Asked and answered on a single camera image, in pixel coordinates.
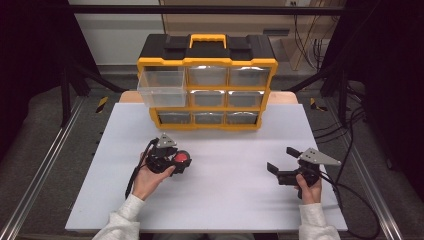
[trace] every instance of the white table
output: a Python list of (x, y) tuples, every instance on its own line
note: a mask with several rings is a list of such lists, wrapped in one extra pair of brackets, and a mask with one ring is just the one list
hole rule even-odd
[[(139, 214), (143, 232), (281, 232), (300, 225), (297, 191), (278, 185), (266, 169), (298, 168), (286, 147), (317, 149), (303, 106), (268, 105), (257, 131), (166, 131), (193, 161), (166, 179)], [(140, 152), (161, 135), (142, 103), (117, 103), (66, 224), (67, 230), (103, 228), (124, 193)], [(329, 224), (347, 230), (331, 186), (322, 203)]]

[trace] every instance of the yellow storage case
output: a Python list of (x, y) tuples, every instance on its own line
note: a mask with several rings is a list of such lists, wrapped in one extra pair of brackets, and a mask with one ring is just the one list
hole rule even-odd
[(264, 35), (151, 34), (137, 90), (159, 129), (256, 130), (277, 66)]

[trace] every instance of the wall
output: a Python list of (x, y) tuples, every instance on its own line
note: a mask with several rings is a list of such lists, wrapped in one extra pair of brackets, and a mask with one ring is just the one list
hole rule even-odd
[[(71, 5), (159, 5), (157, 0), (69, 0)], [(97, 65), (134, 65), (150, 33), (164, 33), (161, 15), (76, 14)]]

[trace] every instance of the black cable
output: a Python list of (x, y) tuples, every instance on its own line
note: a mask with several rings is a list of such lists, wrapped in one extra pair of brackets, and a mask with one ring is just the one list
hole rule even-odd
[(380, 229), (380, 220), (379, 220), (379, 218), (378, 218), (378, 215), (377, 215), (377, 213), (374, 211), (374, 209), (372, 208), (372, 206), (363, 198), (363, 197), (361, 197), (361, 195), (359, 195), (357, 192), (355, 192), (353, 189), (351, 189), (351, 188), (349, 188), (348, 186), (346, 186), (346, 185), (343, 185), (343, 184), (341, 184), (341, 183), (337, 183), (336, 184), (337, 186), (339, 186), (339, 187), (342, 187), (342, 188), (344, 188), (344, 189), (346, 189), (346, 190), (348, 190), (348, 191), (350, 191), (353, 195), (355, 195), (356, 197), (358, 197), (370, 210), (371, 210), (371, 213), (373, 214), (373, 216), (374, 216), (374, 219), (376, 220), (376, 225), (377, 225), (377, 229), (376, 229), (376, 232), (374, 233), (374, 235), (372, 235), (371, 237), (363, 237), (363, 236), (359, 236), (358, 234), (356, 234), (356, 233), (354, 233), (354, 232), (352, 232), (352, 231), (350, 231), (350, 230), (347, 230), (347, 232), (350, 234), (350, 235), (352, 235), (352, 236), (354, 236), (354, 237), (356, 237), (356, 238), (359, 238), (359, 239), (364, 239), (364, 240), (372, 240), (372, 239), (376, 239), (377, 238), (377, 236), (378, 235), (380, 235), (380, 231), (381, 231), (381, 229)]
[(367, 206), (370, 210), (371, 210), (371, 213), (373, 214), (373, 216), (374, 216), (374, 219), (375, 219), (375, 222), (376, 222), (376, 225), (377, 225), (377, 229), (376, 229), (376, 231), (375, 231), (375, 233), (371, 236), (371, 237), (364, 237), (364, 236), (360, 236), (360, 235), (358, 235), (358, 234), (356, 234), (356, 233), (354, 233), (354, 232), (352, 232), (352, 231), (350, 231), (350, 230), (348, 230), (347, 232), (350, 234), (350, 235), (352, 235), (352, 236), (354, 236), (354, 237), (356, 237), (356, 238), (359, 238), (359, 239), (363, 239), (363, 240), (371, 240), (371, 239), (376, 239), (377, 238), (377, 236), (378, 235), (380, 235), (380, 231), (381, 231), (381, 229), (380, 229), (380, 226), (379, 226), (379, 223), (380, 223), (380, 220), (379, 220), (379, 218), (378, 218), (378, 215), (377, 215), (377, 213), (374, 211), (374, 209), (372, 208), (372, 206), (367, 202), (367, 200), (366, 199), (364, 199), (361, 195), (359, 195), (359, 193), (357, 193), (357, 192), (355, 192), (353, 189), (351, 189), (350, 187), (348, 187), (348, 186), (346, 186), (346, 185), (344, 185), (344, 184), (341, 184), (341, 183), (337, 183), (337, 182), (334, 182), (333, 181), (333, 179), (331, 179), (331, 177), (330, 177), (330, 175), (328, 175), (327, 173), (324, 173), (324, 172), (315, 172), (314, 170), (312, 170), (312, 169), (305, 169), (306, 171), (308, 171), (308, 172), (311, 172), (311, 173), (313, 173), (313, 174), (315, 174), (315, 175), (318, 175), (318, 176), (320, 176), (322, 179), (324, 179), (325, 181), (327, 181), (328, 183), (330, 183), (331, 184), (331, 186), (333, 187), (333, 190), (335, 190), (336, 191), (336, 193), (339, 195), (339, 199), (338, 199), (338, 201), (339, 201), (339, 206), (340, 206), (340, 210), (342, 210), (343, 211), (343, 205), (342, 205), (342, 202), (341, 202), (341, 195), (340, 195), (340, 191), (339, 191), (339, 189), (338, 189), (338, 187), (342, 187), (342, 188), (344, 188), (344, 189), (346, 189), (346, 190), (348, 190), (349, 192), (351, 192), (353, 195), (355, 195), (357, 198), (359, 198), (359, 200), (361, 200), (364, 204), (365, 204), (365, 206)]
[[(364, 113), (364, 111), (359, 112), (357, 115), (353, 116), (353, 119), (351, 118), (351, 119), (349, 119), (348, 121), (349, 121), (349, 122), (356, 123), (356, 121), (358, 121), (358, 120), (359, 120), (359, 119), (356, 119), (356, 118), (357, 118), (360, 114), (362, 114), (362, 113)], [(334, 126), (335, 124), (339, 124), (339, 123), (338, 123), (338, 122), (336, 122), (336, 123), (334, 123), (334, 124), (330, 125), (329, 127), (322, 128), (322, 129), (318, 129), (318, 130), (326, 130), (326, 129), (329, 129), (330, 127)], [(329, 135), (331, 135), (331, 134), (333, 134), (333, 133), (337, 132), (338, 130), (340, 130), (340, 129), (342, 129), (342, 128), (344, 128), (344, 127), (343, 127), (343, 126), (340, 126), (340, 127), (336, 128), (336, 129), (332, 130), (332, 131), (331, 131), (331, 132), (329, 132), (329, 133), (325, 133), (325, 134), (323, 134), (323, 135), (316, 136), (316, 137), (314, 137), (314, 139), (319, 139), (319, 138), (323, 138), (323, 137), (329, 136)]]
[(346, 130), (346, 131), (345, 131), (345, 132), (343, 132), (342, 134), (337, 135), (337, 136), (335, 136), (335, 137), (333, 137), (333, 138), (330, 138), (330, 139), (328, 139), (328, 140), (321, 141), (321, 142), (317, 142), (317, 144), (323, 144), (323, 143), (331, 142), (331, 141), (333, 141), (333, 140), (335, 140), (335, 139), (337, 139), (337, 138), (339, 138), (339, 137), (342, 137), (342, 136), (346, 135), (346, 133), (347, 133), (347, 132), (348, 132), (348, 130)]
[(129, 180), (128, 185), (127, 185), (127, 189), (125, 191), (125, 199), (127, 199), (128, 196), (130, 195), (133, 182), (134, 182), (135, 178), (137, 177), (138, 172), (140, 171), (140, 169), (142, 167), (144, 167), (146, 165), (146, 164), (143, 164), (143, 160), (146, 158), (146, 155), (149, 152), (150, 146), (152, 146), (153, 144), (156, 144), (158, 141), (159, 141), (159, 139), (155, 138), (155, 139), (151, 140), (149, 142), (149, 144), (147, 144), (146, 150), (144, 150), (143, 155), (141, 156), (137, 167), (134, 168), (134, 171), (131, 174), (130, 180)]
[[(331, 178), (330, 175), (328, 175), (327, 173), (322, 172), (322, 171), (320, 172), (320, 174), (321, 174), (320, 177), (322, 179), (324, 179), (325, 181), (327, 181), (328, 183), (330, 183), (331, 186), (333, 187), (333, 191), (336, 195), (337, 202), (339, 203), (340, 210), (343, 211), (343, 203), (342, 203), (342, 197), (341, 197), (341, 194), (340, 194), (340, 190), (337, 187), (337, 185), (333, 184), (334, 183), (333, 178)], [(328, 177), (328, 180), (325, 179), (324, 176), (322, 176), (322, 174), (325, 174)]]
[[(350, 119), (353, 119), (353, 116), (354, 116), (355, 112), (356, 112), (356, 111), (358, 111), (358, 110), (359, 110), (359, 109), (361, 109), (361, 108), (362, 108), (362, 106), (361, 106), (361, 107), (356, 108), (355, 110), (353, 110), (353, 111), (352, 111), (352, 113), (351, 113), (351, 115), (350, 115)], [(340, 180), (340, 176), (341, 176), (341, 174), (342, 174), (342, 172), (343, 172), (343, 169), (344, 169), (344, 167), (345, 167), (345, 165), (346, 165), (347, 158), (348, 158), (348, 156), (349, 156), (350, 150), (351, 150), (352, 145), (353, 145), (353, 121), (349, 121), (349, 126), (350, 126), (350, 143), (349, 143), (349, 146), (348, 146), (348, 148), (347, 148), (346, 155), (345, 155), (345, 157), (343, 158), (342, 165), (340, 166), (339, 173), (337, 174), (337, 178), (336, 178), (336, 181), (335, 181), (335, 183), (336, 183), (336, 184), (337, 184), (337, 183), (339, 182), (339, 180)]]

